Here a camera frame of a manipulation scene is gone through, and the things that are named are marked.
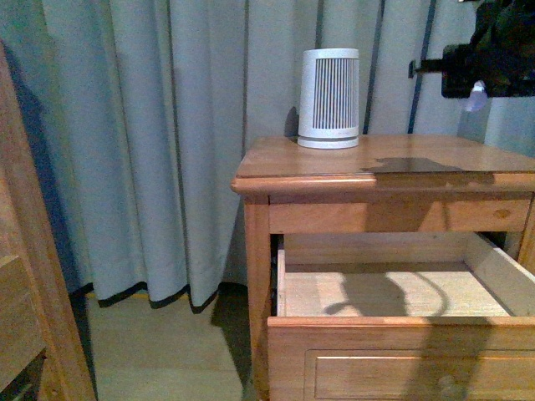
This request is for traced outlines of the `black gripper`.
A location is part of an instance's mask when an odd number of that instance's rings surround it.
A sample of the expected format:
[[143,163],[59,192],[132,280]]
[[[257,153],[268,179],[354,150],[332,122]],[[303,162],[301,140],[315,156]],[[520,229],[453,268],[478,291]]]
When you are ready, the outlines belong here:
[[484,1],[468,43],[444,47],[442,57],[409,64],[409,77],[440,74],[441,95],[466,99],[482,86],[490,98],[534,95],[534,2]]

